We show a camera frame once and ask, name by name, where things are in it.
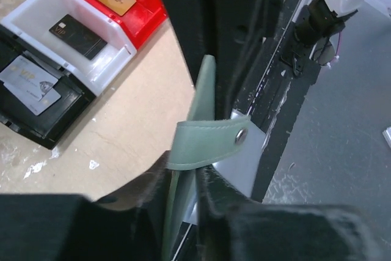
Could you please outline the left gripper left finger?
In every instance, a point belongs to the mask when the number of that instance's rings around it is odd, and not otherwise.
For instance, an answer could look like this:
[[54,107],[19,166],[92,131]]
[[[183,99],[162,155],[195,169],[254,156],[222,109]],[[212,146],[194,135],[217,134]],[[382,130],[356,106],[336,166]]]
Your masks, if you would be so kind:
[[160,260],[170,175],[164,152],[101,197],[2,194],[2,260]]

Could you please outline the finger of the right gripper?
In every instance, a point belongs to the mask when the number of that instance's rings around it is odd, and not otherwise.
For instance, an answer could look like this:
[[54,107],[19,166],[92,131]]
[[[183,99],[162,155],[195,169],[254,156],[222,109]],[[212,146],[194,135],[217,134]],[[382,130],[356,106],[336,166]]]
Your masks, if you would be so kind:
[[192,80],[206,55],[216,61],[214,117],[230,117],[284,0],[162,0]]

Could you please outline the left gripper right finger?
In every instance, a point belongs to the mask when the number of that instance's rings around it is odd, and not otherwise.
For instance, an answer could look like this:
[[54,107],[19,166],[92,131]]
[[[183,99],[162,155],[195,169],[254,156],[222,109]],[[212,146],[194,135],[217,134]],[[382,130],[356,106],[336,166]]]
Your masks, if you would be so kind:
[[254,201],[213,166],[195,171],[202,260],[390,260],[371,222],[349,205]]

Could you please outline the green card holder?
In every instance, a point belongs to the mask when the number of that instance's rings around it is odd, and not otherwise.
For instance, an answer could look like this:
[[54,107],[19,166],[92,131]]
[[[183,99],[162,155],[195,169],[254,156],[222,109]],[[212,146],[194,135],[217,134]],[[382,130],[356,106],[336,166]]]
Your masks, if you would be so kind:
[[162,259],[170,260],[172,248],[190,201],[193,171],[224,160],[241,149],[250,125],[249,116],[215,120],[216,61],[202,59],[195,94],[187,119],[177,123],[167,168],[172,172],[163,230]]

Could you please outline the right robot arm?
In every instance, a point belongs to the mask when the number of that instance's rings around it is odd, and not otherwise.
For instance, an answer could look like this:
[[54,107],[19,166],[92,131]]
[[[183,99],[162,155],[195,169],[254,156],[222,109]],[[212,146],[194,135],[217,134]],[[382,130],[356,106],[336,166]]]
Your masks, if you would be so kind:
[[[193,81],[203,57],[216,61],[214,118],[228,119],[262,40],[274,34],[284,0],[162,0]],[[295,29],[302,46],[340,32],[364,0],[311,0]]]

